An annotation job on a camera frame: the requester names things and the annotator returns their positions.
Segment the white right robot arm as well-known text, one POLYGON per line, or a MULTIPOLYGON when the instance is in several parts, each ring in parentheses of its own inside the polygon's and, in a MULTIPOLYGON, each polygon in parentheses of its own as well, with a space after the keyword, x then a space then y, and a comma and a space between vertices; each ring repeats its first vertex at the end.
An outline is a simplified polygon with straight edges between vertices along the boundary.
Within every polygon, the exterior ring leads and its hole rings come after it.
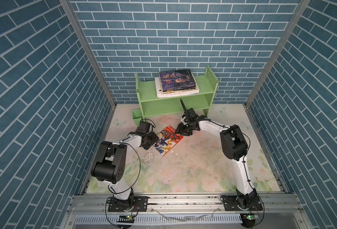
POLYGON ((246 141, 247 135, 238 125, 226 126, 216 123, 205 115, 198 115, 192 108, 183 107, 183 110, 184 114, 175 133, 191 136, 193 131, 206 131, 219 137, 223 154, 230 160, 235 172, 238 207, 250 210, 256 203, 263 207, 264 202, 250 179, 247 160, 250 141, 246 141))

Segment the purple book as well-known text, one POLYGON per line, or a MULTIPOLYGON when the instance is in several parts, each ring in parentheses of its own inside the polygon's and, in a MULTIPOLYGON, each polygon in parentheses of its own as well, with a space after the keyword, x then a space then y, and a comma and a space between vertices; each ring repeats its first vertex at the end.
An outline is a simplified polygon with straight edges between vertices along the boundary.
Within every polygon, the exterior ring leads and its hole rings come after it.
POLYGON ((159 79, 164 93, 196 90, 197 88, 197 83, 190 69, 160 72, 159 79))

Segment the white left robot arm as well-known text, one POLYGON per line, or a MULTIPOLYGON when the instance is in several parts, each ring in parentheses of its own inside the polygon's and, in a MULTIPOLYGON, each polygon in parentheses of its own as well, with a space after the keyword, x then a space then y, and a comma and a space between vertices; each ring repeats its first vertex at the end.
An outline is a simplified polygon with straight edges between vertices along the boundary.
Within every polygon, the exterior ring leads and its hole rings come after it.
POLYGON ((119 141, 101 142, 91 165, 91 176, 107 185, 113 196, 107 201, 112 211, 132 211, 139 208, 132 185, 123 178, 128 152, 136 148, 148 150, 158 141, 154 133, 156 125, 150 119, 140 120, 134 132, 119 141))

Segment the yellow illustrated history book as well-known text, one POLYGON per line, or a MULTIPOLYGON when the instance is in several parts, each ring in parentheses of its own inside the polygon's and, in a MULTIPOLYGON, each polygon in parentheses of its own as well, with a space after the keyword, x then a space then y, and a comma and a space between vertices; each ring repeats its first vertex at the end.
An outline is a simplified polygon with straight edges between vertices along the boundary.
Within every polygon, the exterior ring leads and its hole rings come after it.
POLYGON ((159 77, 162 94, 198 93, 199 87, 192 75, 171 77, 164 74, 159 77))

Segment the red manga comic book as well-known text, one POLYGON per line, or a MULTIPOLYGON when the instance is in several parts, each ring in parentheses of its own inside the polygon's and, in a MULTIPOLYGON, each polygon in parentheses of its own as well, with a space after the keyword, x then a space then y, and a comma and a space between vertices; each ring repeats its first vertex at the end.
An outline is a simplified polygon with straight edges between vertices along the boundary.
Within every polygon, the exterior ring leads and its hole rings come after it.
POLYGON ((165 156, 183 140, 183 136, 177 134, 176 129, 172 126, 167 126, 157 136, 159 139, 153 146, 162 156, 165 156))

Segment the white book brown stripes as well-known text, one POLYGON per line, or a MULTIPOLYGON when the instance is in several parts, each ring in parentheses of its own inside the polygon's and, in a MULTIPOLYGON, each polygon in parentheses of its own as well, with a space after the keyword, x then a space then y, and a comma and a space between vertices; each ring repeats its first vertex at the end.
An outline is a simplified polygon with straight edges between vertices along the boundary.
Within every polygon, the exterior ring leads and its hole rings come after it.
POLYGON ((200 92, 199 88, 196 87, 194 90, 183 90, 163 93, 159 78, 155 78, 156 93, 158 98, 169 98, 169 97, 178 97, 184 95, 198 94, 200 92))

